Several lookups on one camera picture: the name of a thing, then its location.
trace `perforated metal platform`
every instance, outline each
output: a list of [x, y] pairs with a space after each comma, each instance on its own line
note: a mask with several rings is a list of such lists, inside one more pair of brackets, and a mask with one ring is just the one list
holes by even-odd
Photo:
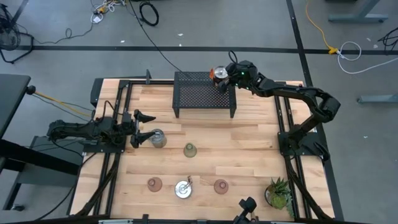
[[235, 87], [229, 86], [226, 93], [220, 93], [213, 86], [209, 72], [175, 72], [173, 109], [175, 117], [180, 108], [229, 109], [233, 118], [236, 111]]

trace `plant pot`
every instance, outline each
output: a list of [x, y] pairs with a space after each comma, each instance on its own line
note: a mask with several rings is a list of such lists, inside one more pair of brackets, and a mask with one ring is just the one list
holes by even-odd
[[271, 193], [270, 193], [269, 190], [268, 190], [269, 187], [270, 187], [270, 186], [268, 186], [268, 187], [266, 188], [266, 191], [264, 192], [264, 198], [266, 199], [266, 202], [267, 202], [270, 206], [272, 206], [271, 203], [270, 203], [271, 199], [269, 198], [270, 195], [271, 195]]

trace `wooden tabletop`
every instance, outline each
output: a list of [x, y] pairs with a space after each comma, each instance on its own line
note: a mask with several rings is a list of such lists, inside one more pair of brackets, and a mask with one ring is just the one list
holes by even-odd
[[[118, 83], [118, 79], [104, 80], [97, 117], [102, 115], [105, 100], [114, 105]], [[291, 85], [301, 83], [288, 82]], [[271, 178], [287, 178], [277, 142], [279, 125], [274, 98], [260, 98], [250, 91], [236, 89], [238, 107], [233, 119], [229, 118], [229, 110], [213, 109], [181, 109], [180, 118], [175, 118], [172, 95], [172, 85], [132, 87], [130, 113], [139, 109], [146, 115], [155, 116], [154, 121], [141, 124], [140, 129], [163, 130], [167, 144], [157, 149], [146, 141], [133, 149], [128, 139], [119, 165], [111, 217], [141, 218], [146, 213], [149, 218], [156, 219], [232, 220], [242, 212], [239, 201], [252, 197], [257, 202], [255, 213], [260, 220], [292, 220], [286, 209], [274, 209], [264, 199]], [[121, 105], [124, 105], [125, 96], [126, 90]], [[295, 123], [310, 116], [304, 102], [290, 100], [290, 104]], [[106, 115], [112, 116], [111, 108], [107, 108]], [[286, 113], [284, 121], [289, 130]], [[193, 158], [183, 154], [188, 142], [198, 149]], [[95, 155], [81, 169], [71, 214], [79, 211], [96, 190], [103, 156]], [[302, 156], [302, 165], [308, 191], [323, 211], [334, 217], [321, 160], [316, 156]], [[193, 179], [193, 192], [191, 197], [180, 199], [175, 195], [174, 187], [188, 175]], [[151, 192], [147, 188], [151, 177], [162, 179], [160, 191]], [[213, 184], [217, 179], [224, 179], [229, 184], [226, 194], [219, 195], [214, 191]], [[297, 188], [296, 191], [300, 214], [304, 217], [301, 194]], [[107, 194], [106, 189], [101, 213], [104, 213]]]

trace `green plant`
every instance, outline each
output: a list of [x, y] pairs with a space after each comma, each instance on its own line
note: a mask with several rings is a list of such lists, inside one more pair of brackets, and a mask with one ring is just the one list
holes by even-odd
[[268, 186], [269, 191], [269, 203], [279, 210], [286, 207], [289, 215], [294, 217], [292, 208], [292, 196], [290, 194], [290, 189], [288, 186], [289, 182], [284, 179], [278, 178], [276, 182], [271, 179], [271, 184]]

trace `desk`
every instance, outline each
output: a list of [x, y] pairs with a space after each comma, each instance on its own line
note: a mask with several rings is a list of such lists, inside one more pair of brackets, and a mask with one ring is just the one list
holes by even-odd
[[[301, 83], [288, 82], [291, 85]], [[118, 79], [104, 80], [97, 117], [102, 115], [105, 100], [115, 103], [118, 84]], [[232, 220], [242, 212], [239, 201], [250, 196], [257, 202], [256, 215], [260, 220], [292, 220], [285, 209], [274, 209], [264, 200], [264, 191], [272, 177], [287, 178], [284, 159], [278, 149], [279, 125], [274, 98], [260, 98], [250, 91], [236, 89], [238, 106], [233, 119], [225, 110], [218, 109], [181, 109], [180, 118], [176, 118], [172, 96], [172, 85], [132, 87], [129, 111], [139, 109], [156, 116], [156, 120], [141, 124], [140, 129], [160, 128], [167, 137], [167, 144], [163, 149], [154, 148], [149, 141], [138, 149], [126, 145], [120, 160], [111, 218], [141, 218], [146, 213], [150, 219]], [[290, 100], [290, 104], [295, 123], [309, 117], [304, 102]], [[106, 115], [112, 116], [112, 113], [107, 108]], [[188, 142], [198, 148], [197, 155], [190, 159], [183, 155]], [[71, 214], [78, 212], [96, 190], [103, 157], [100, 153], [95, 155], [81, 169]], [[302, 165], [308, 191], [324, 212], [334, 217], [321, 160], [302, 156]], [[193, 193], [183, 200], [175, 196], [174, 186], [188, 175], [193, 179]], [[147, 188], [151, 177], [162, 179], [163, 187], [159, 192], [153, 193]], [[226, 194], [218, 195], [213, 190], [217, 179], [229, 183]], [[304, 217], [301, 194], [297, 188], [296, 191], [300, 214]], [[105, 190], [100, 213], [104, 212], [107, 194]]]

